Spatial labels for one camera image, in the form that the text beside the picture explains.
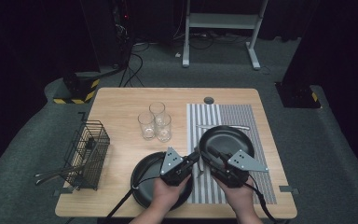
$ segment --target glass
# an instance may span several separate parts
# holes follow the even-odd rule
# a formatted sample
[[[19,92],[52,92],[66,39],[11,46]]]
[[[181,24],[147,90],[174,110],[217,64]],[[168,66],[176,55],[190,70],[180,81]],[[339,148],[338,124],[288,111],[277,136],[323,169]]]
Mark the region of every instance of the glass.
[[[156,135],[160,142],[168,142],[172,137],[171,116],[167,113],[160,116],[160,123],[156,123]]]
[[[139,125],[142,131],[142,137],[145,140],[152,140],[155,137],[155,121],[150,111],[144,112],[138,116]]]
[[[165,115],[165,104],[162,102],[155,102],[149,106],[149,110],[155,117],[156,124],[162,124]]]

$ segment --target wire basket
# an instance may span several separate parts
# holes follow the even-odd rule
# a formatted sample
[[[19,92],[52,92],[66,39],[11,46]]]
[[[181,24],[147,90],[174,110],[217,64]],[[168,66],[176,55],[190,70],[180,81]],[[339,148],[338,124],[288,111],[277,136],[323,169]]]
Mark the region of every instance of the wire basket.
[[[88,120],[75,131],[64,157],[63,168],[75,168],[61,175],[74,189],[98,188],[110,138],[98,120]]]

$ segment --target human hand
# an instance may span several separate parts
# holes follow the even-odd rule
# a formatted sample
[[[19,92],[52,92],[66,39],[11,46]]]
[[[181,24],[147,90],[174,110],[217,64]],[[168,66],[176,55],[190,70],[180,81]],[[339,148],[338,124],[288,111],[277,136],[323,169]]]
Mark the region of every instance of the human hand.
[[[253,195],[254,191],[247,186],[242,185],[240,188],[231,189],[220,180],[213,176],[216,183],[222,188],[226,194],[228,204],[237,215],[239,223],[262,223],[255,213]],[[246,184],[252,186],[254,180],[248,178]]]
[[[177,187],[168,186],[161,178],[156,178],[154,181],[153,200],[150,206],[168,213],[178,201],[179,195],[190,177],[191,175],[186,177]]]

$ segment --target gray carpet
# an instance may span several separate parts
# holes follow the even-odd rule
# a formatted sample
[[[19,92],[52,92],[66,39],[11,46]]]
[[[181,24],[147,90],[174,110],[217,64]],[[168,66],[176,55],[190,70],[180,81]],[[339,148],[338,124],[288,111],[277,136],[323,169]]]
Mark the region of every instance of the gray carpet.
[[[241,40],[233,44],[227,37],[220,41],[225,43],[214,43],[207,49],[190,49],[188,68],[182,68],[182,58],[175,57],[177,52],[182,54],[181,46],[134,47],[143,67],[139,80],[134,78],[127,86],[257,89],[288,182],[299,190],[294,195],[298,216],[291,223],[358,223],[358,160],[322,88],[312,86],[323,108],[297,109],[284,108],[274,87],[274,82],[282,80],[299,41],[258,40],[255,50],[263,68],[255,71]],[[197,48],[207,44],[192,41]],[[140,63],[131,57],[132,70]],[[118,87],[121,74],[103,77],[98,88]],[[52,97],[61,82],[59,79],[46,86],[48,103],[25,124],[0,159],[0,223],[61,224],[68,220],[55,215],[58,198],[52,197],[63,180],[36,187],[33,178],[36,173],[62,166],[69,139],[80,125],[78,112],[88,113],[92,106],[92,101],[85,105],[54,104]],[[96,222],[96,218],[76,218],[71,223]]]

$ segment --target black plate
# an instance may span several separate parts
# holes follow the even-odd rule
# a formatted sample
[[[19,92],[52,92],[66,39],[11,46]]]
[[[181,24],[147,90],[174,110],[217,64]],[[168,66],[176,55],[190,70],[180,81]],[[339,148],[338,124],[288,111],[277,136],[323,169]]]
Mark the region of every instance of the black plate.
[[[132,172],[131,185],[134,186],[134,184],[138,183],[140,180],[159,176],[159,171],[161,169],[161,164],[164,162],[164,157],[164,152],[156,152],[142,159]],[[147,208],[152,202],[153,182],[154,179],[146,180],[132,193],[135,201],[144,208]],[[193,178],[190,178],[187,181],[185,188],[180,193],[179,200],[171,208],[171,210],[182,205],[190,196],[192,189]]]
[[[202,135],[198,146],[200,152],[204,152],[202,153],[203,159],[208,157],[208,161],[213,161],[214,164],[223,166],[223,162],[210,153],[209,147],[213,147],[220,153],[230,153],[232,155],[242,149],[251,157],[255,156],[255,149],[249,137],[242,131],[226,125],[216,126],[206,131]]]

